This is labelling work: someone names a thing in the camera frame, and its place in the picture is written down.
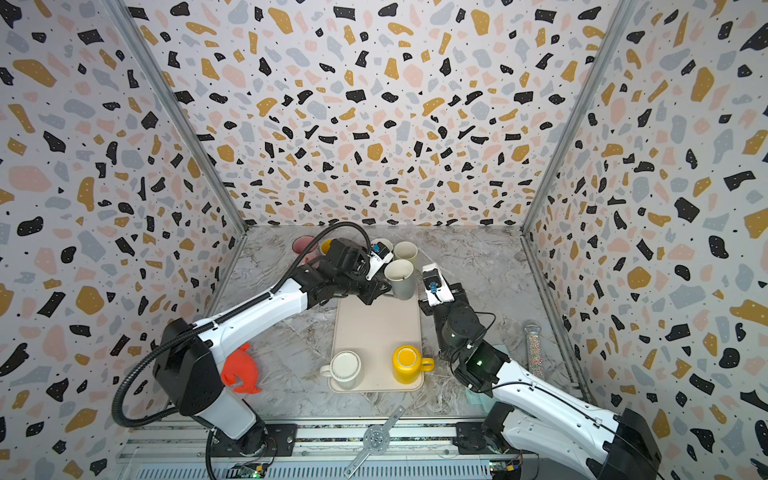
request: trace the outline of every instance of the metal lever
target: metal lever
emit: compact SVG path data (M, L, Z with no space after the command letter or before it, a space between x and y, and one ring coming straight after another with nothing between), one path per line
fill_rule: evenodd
M357 454L354 460L344 469L344 476L352 478L357 469L368 458L368 455L381 455L389 447L389 429L400 420L402 414L406 412L401 406L395 409L384 425L371 425L362 436L362 450Z

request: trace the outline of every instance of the white cup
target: white cup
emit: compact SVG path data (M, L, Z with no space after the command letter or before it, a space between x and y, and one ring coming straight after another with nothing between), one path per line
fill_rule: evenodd
M386 238L374 238L373 240L371 240L372 245L376 245L378 242L384 243L384 245L389 249L390 252L392 252L392 249L395 248L395 246L392 245L392 242L390 242Z
M416 291L416 275L413 270L413 263L402 258L390 262L384 269L384 277L392 285L392 294L396 299L409 300Z
M344 390L351 390L362 382L362 361L357 353L345 350L337 353L329 365L320 367L320 375L333 378Z
M399 242L395 245L395 249L392 251L395 254L397 260L408 260L413 264L415 268L419 268L416 265L416 257L419 255L419 248L411 242Z

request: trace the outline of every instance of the aluminum corner rail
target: aluminum corner rail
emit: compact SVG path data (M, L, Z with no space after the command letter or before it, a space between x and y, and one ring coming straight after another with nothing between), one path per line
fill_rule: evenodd
M197 165L205 174L208 185L219 198L221 207L229 216L230 222L235 226L242 239L247 230L247 226L245 222L243 222L243 219L240 218L237 207L232 201L229 192L227 192L227 189L221 182L219 174L216 172L214 166L208 161L208 153L205 151L205 148L203 148L200 140L197 139L197 135L194 133L192 125L189 123L187 117L181 110L179 103L176 101L176 96L165 82L163 72L154 60L154 56L149 50L149 47L144 43L144 39L133 19L128 14L128 9L123 3L123 0L101 0L101 4L106 9L115 28L117 28L120 35L122 35L125 40L131 54L144 72L154 93L157 95L163 108L165 108L166 113L170 116L176 129L178 129L182 140L187 144L190 150L192 150L192 155L197 159Z
M528 213L525 214L525 220L523 220L522 224L523 234L530 231L533 226L536 213L547 197L546 190L552 185L555 175L565 162L565 154L573 144L579 125L581 125L581 121L584 120L584 116L587 114L589 104L600 86L600 80L603 78L603 73L605 73L605 69L614 57L614 50L616 49L616 46L627 27L627 23L629 23L632 11L638 2L639 0L619 0L619 5L616 7L614 16L608 23L603 45L600 47L600 50L595 57L594 66L587 76L584 88L581 89L581 93L576 100L576 105L571 111L571 116L568 117L563 136L561 137L558 146L554 149L552 161L549 162L549 165L544 172L544 176L541 179L541 183L536 189L536 195L534 195L531 206L528 208Z

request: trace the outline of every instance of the upside-down yellow mug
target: upside-down yellow mug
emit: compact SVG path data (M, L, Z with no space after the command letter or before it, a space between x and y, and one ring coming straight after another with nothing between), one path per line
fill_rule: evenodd
M414 383L419 372L431 372L435 368L434 359L423 359L419 349L403 345L392 354L392 374L400 383Z

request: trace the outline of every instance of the gray cup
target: gray cup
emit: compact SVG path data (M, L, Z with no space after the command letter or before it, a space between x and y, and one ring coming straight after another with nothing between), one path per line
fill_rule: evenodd
M392 294L398 300L409 300L416 291L416 275L413 263L408 260L395 260L384 269L384 276L392 285Z

